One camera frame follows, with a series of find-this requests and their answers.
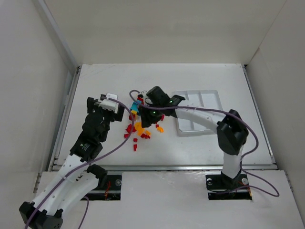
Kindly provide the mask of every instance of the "white wall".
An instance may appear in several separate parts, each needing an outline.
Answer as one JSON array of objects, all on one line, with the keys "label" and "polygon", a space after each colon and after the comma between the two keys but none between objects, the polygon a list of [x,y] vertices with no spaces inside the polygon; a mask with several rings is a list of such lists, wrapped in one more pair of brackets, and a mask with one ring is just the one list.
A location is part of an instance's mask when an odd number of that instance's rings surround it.
[{"label": "white wall", "polygon": [[305,1],[287,0],[247,67],[275,159],[305,221]]},{"label": "white wall", "polygon": [[285,0],[46,0],[78,63],[249,63]]},{"label": "white wall", "polygon": [[0,172],[38,172],[68,70],[31,0],[0,5]]}]

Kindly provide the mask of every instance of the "cable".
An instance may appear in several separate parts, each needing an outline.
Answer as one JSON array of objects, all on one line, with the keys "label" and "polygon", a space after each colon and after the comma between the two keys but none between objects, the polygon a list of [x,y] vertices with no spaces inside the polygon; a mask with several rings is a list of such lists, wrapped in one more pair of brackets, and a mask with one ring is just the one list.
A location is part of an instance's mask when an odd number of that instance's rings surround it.
[{"label": "cable", "polygon": [[[130,114],[130,116],[132,117],[132,129],[133,129],[133,127],[134,127],[133,115],[132,115],[131,111],[128,109],[128,107],[127,107],[125,104],[123,104],[122,102],[120,102],[120,101],[118,101],[118,100],[111,99],[111,98],[101,97],[101,99],[109,99],[109,100],[111,100],[111,101],[114,101],[114,102],[118,103],[118,104],[121,105],[122,107],[124,107],[125,110],[127,110],[127,112],[128,112],[128,113]],[[63,182],[68,176],[70,176],[70,175],[71,175],[72,173],[74,173],[76,170],[78,170],[78,169],[80,169],[80,168],[83,168],[83,167],[85,167],[85,166],[87,166],[87,165],[93,164],[93,163],[95,163],[95,162],[97,162],[97,161],[99,161],[99,160],[105,158],[106,156],[112,154],[113,152],[115,152],[116,150],[118,150],[119,148],[121,148],[121,147],[128,141],[128,139],[130,138],[131,134],[132,134],[132,131],[128,134],[127,138],[126,138],[121,144],[119,144],[117,147],[115,147],[112,151],[108,152],[107,154],[104,154],[104,155],[101,156],[101,157],[96,158],[96,159],[93,160],[93,161],[87,162],[87,163],[85,163],[85,164],[83,164],[83,165],[81,165],[81,166],[77,166],[77,167],[75,167],[74,169],[72,169],[69,173],[67,173],[66,176],[65,176],[64,178],[62,178],[62,179],[61,179],[61,180],[51,189],[51,191],[46,195],[46,197],[45,197],[45,198],[41,201],[41,203],[36,207],[36,209],[33,211],[33,213],[31,214],[31,216],[29,217],[27,223],[25,224],[24,229],[27,229],[27,228],[28,228],[30,222],[32,221],[33,217],[34,217],[35,214],[38,212],[38,210],[40,209],[40,207],[46,202],[46,200],[52,195],[52,193],[59,187],[59,185],[62,184],[62,182]]]},{"label": "cable", "polygon": [[78,226],[77,229],[81,229],[82,223],[83,223],[84,220],[85,220],[85,217],[86,217],[86,215],[87,215],[87,211],[88,211],[88,208],[89,208],[89,198],[86,197],[86,196],[84,196],[84,199],[87,200],[87,206],[86,206],[86,209],[85,209],[85,213],[84,213],[84,215],[83,215],[83,217],[82,217],[82,219],[81,219],[81,223],[80,223],[80,225]]},{"label": "cable", "polygon": [[[129,96],[131,97],[131,99],[132,99],[133,101],[137,102],[137,101],[134,99],[134,97],[132,96],[132,93],[133,93],[133,92],[139,93],[139,91],[138,91],[138,90],[131,90],[131,91],[129,92]],[[241,156],[241,161],[240,161],[240,168],[241,168],[241,171],[243,171],[244,173],[249,174],[249,175],[251,175],[251,176],[254,176],[254,177],[256,177],[256,178],[258,178],[258,179],[260,179],[260,180],[266,182],[267,184],[269,184],[269,185],[276,191],[276,195],[275,195],[275,194],[272,194],[272,193],[270,193],[270,192],[267,192],[267,191],[265,191],[265,190],[263,190],[263,189],[261,189],[261,188],[259,188],[259,187],[251,186],[251,185],[247,185],[247,186],[243,186],[243,187],[238,187],[238,188],[235,188],[235,189],[233,189],[233,190],[226,190],[226,191],[217,192],[217,193],[219,193],[219,194],[225,194],[225,193],[233,192],[233,191],[236,191],[236,190],[239,190],[239,189],[242,189],[242,188],[252,187],[252,188],[256,188],[256,189],[258,189],[258,190],[260,190],[260,191],[262,191],[262,192],[264,192],[264,193],[266,193],[266,194],[269,194],[269,195],[271,195],[271,196],[273,196],[273,197],[279,197],[279,196],[280,196],[280,193],[278,192],[278,190],[276,189],[276,187],[275,187],[274,185],[272,185],[269,181],[265,180],[265,179],[262,178],[262,177],[259,177],[258,175],[254,175],[254,174],[252,174],[252,173],[249,173],[249,172],[245,171],[245,170],[242,168],[242,165],[243,165],[243,163],[242,163],[243,158],[244,158],[245,156],[249,155],[250,153],[254,152],[254,151],[258,148],[258,144],[259,144],[259,143],[258,143],[258,137],[257,137],[257,135],[255,134],[255,132],[253,131],[253,129],[252,129],[247,123],[245,123],[242,119],[240,119],[239,117],[237,117],[237,116],[235,116],[235,115],[233,115],[233,114],[231,114],[231,113],[229,113],[229,112],[226,112],[226,111],[221,111],[221,110],[216,110],[216,109],[210,109],[210,108],[203,108],[203,107],[193,107],[193,106],[150,107],[150,106],[146,106],[146,105],[144,105],[144,104],[139,104],[139,105],[142,106],[142,107],[144,107],[144,108],[147,108],[147,109],[158,110],[158,111],[161,111],[161,110],[169,110],[169,109],[192,109],[192,110],[199,110],[199,111],[217,112],[217,113],[222,113],[222,114],[224,114],[224,115],[228,115],[228,116],[230,116],[230,117],[236,119],[238,122],[242,123],[245,127],[247,127],[247,129],[251,132],[251,134],[253,135],[253,137],[254,137],[254,139],[255,139],[255,142],[256,142],[256,145],[255,145],[255,147],[254,147],[252,150],[250,150],[250,151],[244,153],[244,154]]]}]

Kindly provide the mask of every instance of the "screw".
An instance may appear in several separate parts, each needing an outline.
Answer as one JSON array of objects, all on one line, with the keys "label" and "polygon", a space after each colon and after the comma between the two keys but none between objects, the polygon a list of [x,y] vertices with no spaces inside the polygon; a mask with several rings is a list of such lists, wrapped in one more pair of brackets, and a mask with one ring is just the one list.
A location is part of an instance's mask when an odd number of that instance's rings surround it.
[{"label": "screw", "polygon": [[117,180],[115,181],[115,185],[116,185],[116,186],[121,186],[121,185],[122,185],[122,181],[121,181],[120,179],[117,179]]},{"label": "screw", "polygon": [[208,186],[211,186],[213,184],[213,180],[211,178],[207,178],[206,183]]},{"label": "screw", "polygon": [[243,179],[242,179],[242,183],[243,183],[244,185],[247,185],[247,184],[249,184],[249,181],[248,181],[247,178],[243,178]]}]

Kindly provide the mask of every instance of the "purple cable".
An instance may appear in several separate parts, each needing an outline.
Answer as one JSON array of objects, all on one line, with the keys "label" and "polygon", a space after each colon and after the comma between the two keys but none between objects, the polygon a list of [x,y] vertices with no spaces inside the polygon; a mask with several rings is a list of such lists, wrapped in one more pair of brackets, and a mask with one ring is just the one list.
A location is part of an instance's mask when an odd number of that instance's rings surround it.
[{"label": "purple cable", "polygon": [[[122,102],[118,101],[118,100],[111,99],[111,98],[108,98],[108,99],[111,100],[111,101],[114,101],[114,102],[118,103],[119,105],[121,105],[122,107],[124,107],[125,110],[127,110],[127,112],[128,112],[128,113],[130,114],[130,116],[132,117],[132,128],[131,128],[131,129],[133,129],[133,127],[134,127],[133,115],[132,115],[131,111],[128,109],[128,107],[127,107],[125,104],[123,104]],[[107,153],[107,154],[104,154],[104,155],[101,156],[101,157],[96,158],[96,159],[93,160],[93,161],[90,161],[90,162],[87,162],[87,163],[85,163],[85,164],[83,164],[83,165],[81,165],[81,166],[75,167],[75,168],[72,169],[69,173],[66,174],[65,178],[67,178],[68,176],[70,176],[70,175],[71,175],[72,173],[74,173],[76,170],[78,170],[78,169],[80,169],[80,168],[83,168],[84,166],[90,165],[90,164],[92,164],[92,163],[95,163],[95,162],[97,162],[97,161],[99,161],[99,160],[105,158],[106,156],[112,154],[112,153],[115,152],[116,150],[118,150],[119,148],[121,148],[121,147],[128,141],[128,139],[129,139],[129,137],[131,136],[131,134],[132,134],[132,131],[128,134],[128,137],[127,137],[121,144],[119,144],[116,148],[114,148],[112,151],[110,151],[110,152]],[[41,208],[41,206],[44,204],[44,202],[46,202],[46,200],[52,195],[52,193],[59,187],[59,185],[62,184],[62,182],[63,182],[64,180],[65,180],[65,179],[62,178],[62,179],[52,188],[52,190],[46,195],[46,197],[41,201],[41,203],[36,207],[36,209],[33,211],[33,213],[31,214],[31,216],[29,217],[27,223],[25,224],[24,229],[27,229],[27,228],[28,228],[28,226],[29,226],[30,222],[32,221],[33,217],[35,216],[35,214],[38,212],[38,210]]]},{"label": "purple cable", "polygon": [[87,215],[87,211],[88,211],[88,208],[89,208],[89,198],[88,198],[88,197],[84,197],[84,199],[87,200],[87,206],[86,206],[86,209],[85,209],[85,213],[84,213],[84,215],[83,215],[83,217],[82,217],[82,219],[81,219],[81,223],[80,223],[80,225],[78,226],[77,229],[81,229],[82,223],[83,223],[84,220],[85,220],[85,217],[86,217],[86,215]]},{"label": "purple cable", "polygon": [[[134,102],[138,103],[138,102],[134,99],[134,97],[132,96],[132,93],[133,93],[133,92],[137,92],[137,93],[140,93],[140,92],[139,92],[138,90],[131,90],[131,91],[129,92],[129,96],[131,97],[131,99],[132,99]],[[235,115],[233,115],[233,114],[231,114],[231,113],[229,113],[229,112],[226,112],[226,111],[221,111],[221,110],[216,110],[216,109],[209,109],[209,108],[202,108],[202,107],[193,107],[193,106],[150,107],[150,106],[146,106],[146,105],[144,105],[144,104],[139,104],[139,105],[142,106],[142,107],[151,109],[151,110],[158,110],[158,111],[161,111],[161,110],[169,110],[169,109],[192,109],[192,110],[199,110],[199,111],[217,112],[217,113],[222,113],[222,114],[224,114],[224,115],[228,115],[228,116],[230,116],[230,117],[236,119],[238,122],[242,123],[245,127],[247,127],[247,129],[252,133],[252,135],[253,135],[253,137],[254,137],[254,139],[255,139],[255,142],[256,142],[256,145],[255,145],[255,147],[254,147],[252,150],[250,150],[249,152],[246,152],[246,153],[244,153],[244,154],[242,155],[241,161],[240,161],[240,168],[241,168],[241,170],[242,170],[243,172],[245,172],[246,174],[249,174],[249,175],[254,176],[254,177],[258,178],[258,179],[261,179],[262,181],[264,181],[264,182],[266,182],[267,184],[269,184],[269,185],[276,191],[276,194],[272,194],[272,193],[270,193],[270,192],[267,192],[267,191],[261,189],[260,187],[256,187],[256,186],[252,186],[252,185],[242,186],[242,187],[238,187],[238,188],[233,189],[233,190],[227,190],[227,191],[217,192],[217,193],[218,193],[218,194],[225,194],[225,193],[230,193],[230,192],[233,192],[233,191],[242,189],[242,188],[252,187],[252,188],[256,188],[256,189],[258,189],[258,190],[260,190],[260,191],[262,191],[262,192],[264,192],[264,193],[266,193],[266,194],[269,194],[269,195],[271,195],[271,196],[273,196],[273,197],[279,197],[279,196],[280,196],[280,193],[278,192],[278,190],[276,189],[276,187],[275,187],[274,185],[272,185],[269,181],[265,180],[265,179],[262,178],[262,177],[259,177],[258,175],[249,173],[249,172],[245,171],[244,169],[242,169],[242,165],[243,165],[242,160],[243,160],[243,158],[244,158],[245,156],[249,155],[250,153],[254,152],[254,151],[258,148],[258,144],[259,144],[259,143],[258,143],[258,137],[257,137],[257,135],[255,134],[255,132],[253,131],[253,129],[252,129],[247,123],[245,123],[242,119],[240,119],[239,117],[237,117],[237,116],[235,116]]]}]

